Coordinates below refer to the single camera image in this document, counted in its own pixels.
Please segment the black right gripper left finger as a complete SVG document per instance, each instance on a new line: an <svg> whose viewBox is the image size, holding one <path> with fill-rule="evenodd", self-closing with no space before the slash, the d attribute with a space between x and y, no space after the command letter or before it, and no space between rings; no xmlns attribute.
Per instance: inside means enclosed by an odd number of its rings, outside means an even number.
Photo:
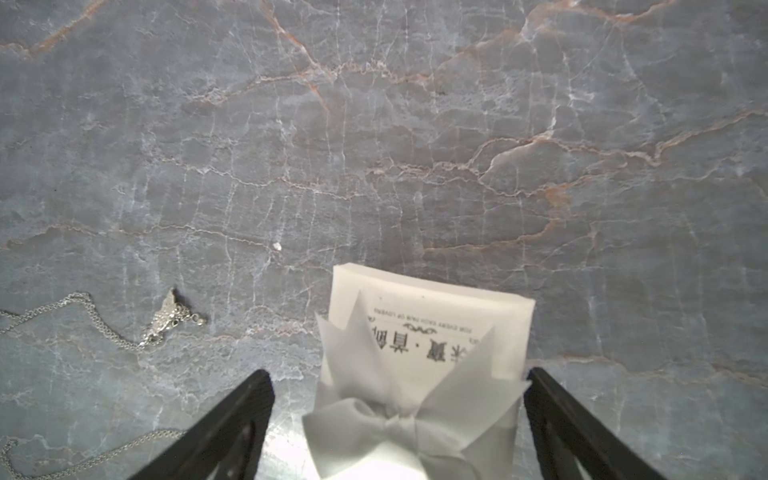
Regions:
<svg viewBox="0 0 768 480"><path fill-rule="evenodd" d="M274 403L269 373L263 369L255 371L133 477L253 479Z"/></svg>

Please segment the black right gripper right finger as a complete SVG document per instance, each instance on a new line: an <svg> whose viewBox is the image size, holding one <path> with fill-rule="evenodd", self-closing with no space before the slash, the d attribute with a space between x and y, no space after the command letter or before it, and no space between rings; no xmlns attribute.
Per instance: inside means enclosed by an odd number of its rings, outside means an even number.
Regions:
<svg viewBox="0 0 768 480"><path fill-rule="evenodd" d="M524 407L544 479L664 479L545 369L528 380Z"/></svg>

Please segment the white bow gift box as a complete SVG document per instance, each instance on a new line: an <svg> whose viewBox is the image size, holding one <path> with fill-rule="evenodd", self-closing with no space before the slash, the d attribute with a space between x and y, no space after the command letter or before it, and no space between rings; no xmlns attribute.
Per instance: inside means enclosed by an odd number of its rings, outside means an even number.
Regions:
<svg viewBox="0 0 768 480"><path fill-rule="evenodd" d="M314 409L322 479L508 479L535 303L354 263L333 270Z"/></svg>

